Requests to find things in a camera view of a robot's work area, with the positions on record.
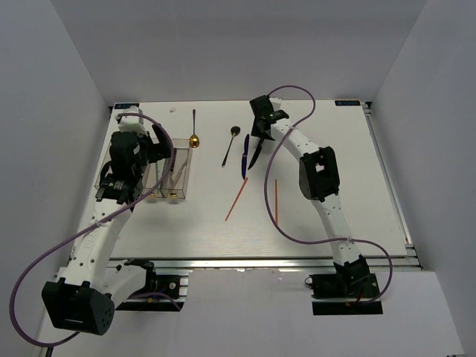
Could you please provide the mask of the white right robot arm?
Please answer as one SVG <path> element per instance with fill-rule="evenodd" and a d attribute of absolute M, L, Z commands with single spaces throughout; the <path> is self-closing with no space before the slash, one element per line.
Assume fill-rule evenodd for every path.
<path fill-rule="evenodd" d="M 347 297 L 355 295 L 370 276 L 370 269 L 351 240 L 341 209 L 340 177 L 334 149 L 318 146 L 299 129 L 293 128 L 289 115 L 280 109 L 279 100 L 272 101 L 268 95 L 262 95 L 251 100 L 250 106 L 254 114 L 251 135 L 259 141 L 247 168 L 254 166 L 265 141 L 283 143 L 299 163 L 300 191 L 318 212 L 331 240 L 336 289 Z"/>

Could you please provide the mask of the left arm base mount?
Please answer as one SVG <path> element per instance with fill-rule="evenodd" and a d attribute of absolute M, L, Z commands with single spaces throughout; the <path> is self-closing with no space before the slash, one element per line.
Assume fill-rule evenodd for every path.
<path fill-rule="evenodd" d="M 144 284 L 120 304 L 117 311 L 178 312 L 176 305 L 183 307 L 185 276 L 157 272 L 154 262 L 144 259 L 126 260 L 121 269 L 126 267 L 145 271 Z"/>

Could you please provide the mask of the black knife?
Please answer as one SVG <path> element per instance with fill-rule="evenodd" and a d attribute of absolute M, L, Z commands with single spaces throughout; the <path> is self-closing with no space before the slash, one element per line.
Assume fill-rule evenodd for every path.
<path fill-rule="evenodd" d="M 251 158 L 251 161 L 248 165 L 248 170 L 250 170 L 254 165 L 255 163 L 257 162 L 257 159 L 259 158 L 260 156 L 260 153 L 261 153 L 261 150 L 262 150 L 262 147 L 263 147 L 263 143 L 264 143 L 265 139 L 264 138 L 261 138 L 258 143 L 257 143 L 257 146 L 255 148 L 255 151 L 254 151 L 254 154 Z"/>

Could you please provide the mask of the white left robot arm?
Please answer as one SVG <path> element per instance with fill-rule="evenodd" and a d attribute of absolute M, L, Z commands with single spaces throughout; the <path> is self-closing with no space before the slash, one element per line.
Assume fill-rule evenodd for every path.
<path fill-rule="evenodd" d="M 56 282 L 47 282 L 42 299 L 54 327 L 104 335 L 115 310 L 139 294 L 148 297 L 159 290 L 154 265 L 145 259 L 128 259 L 108 276 L 106 269 L 118 237 L 133 212 L 131 203 L 144 189 L 150 164 L 170 159 L 168 134 L 158 124 L 152 139 L 142 127 L 112 133 L 109 157 L 100 171 L 95 195 L 92 230 L 84 234 L 74 256 Z"/>

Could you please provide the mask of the black handled fork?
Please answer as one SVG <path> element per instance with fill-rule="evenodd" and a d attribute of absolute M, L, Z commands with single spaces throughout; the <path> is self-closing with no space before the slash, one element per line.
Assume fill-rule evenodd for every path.
<path fill-rule="evenodd" d="M 172 183 L 173 183 L 173 174 L 174 174 L 174 169 L 175 169 L 175 166 L 176 166 L 176 159 L 177 159 L 177 149 L 174 148 L 173 150 L 173 157 L 172 157 L 172 161 L 171 161 L 171 167 L 170 167 L 170 171 L 169 171 L 169 179 L 168 179 L 168 182 L 170 184 L 170 187 L 172 187 Z"/>

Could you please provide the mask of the blue knife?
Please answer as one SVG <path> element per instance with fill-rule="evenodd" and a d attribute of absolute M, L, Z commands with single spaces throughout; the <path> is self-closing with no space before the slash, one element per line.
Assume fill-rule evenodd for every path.
<path fill-rule="evenodd" d="M 250 135 L 247 134 L 245 136 L 245 140 L 243 143 L 243 152 L 242 152 L 242 158 L 241 158 L 241 176 L 243 180 L 245 180 L 247 167 L 248 167 L 249 141 L 250 141 Z"/>

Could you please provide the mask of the silver fork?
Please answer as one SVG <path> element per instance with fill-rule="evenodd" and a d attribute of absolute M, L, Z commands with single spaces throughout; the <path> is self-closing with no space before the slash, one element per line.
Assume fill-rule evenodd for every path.
<path fill-rule="evenodd" d="M 170 196 L 175 196 L 179 190 L 184 187 L 185 184 L 185 172 L 187 169 L 187 160 L 183 162 L 176 174 L 173 176 L 172 187 L 170 187 Z"/>

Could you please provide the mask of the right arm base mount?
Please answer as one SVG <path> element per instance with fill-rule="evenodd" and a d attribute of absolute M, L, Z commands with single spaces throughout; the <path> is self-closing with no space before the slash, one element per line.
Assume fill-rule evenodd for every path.
<path fill-rule="evenodd" d="M 379 284 L 371 274 L 356 288 L 347 291 L 337 274 L 313 274 L 304 280 L 305 287 L 312 291 L 314 316 L 382 315 Z"/>

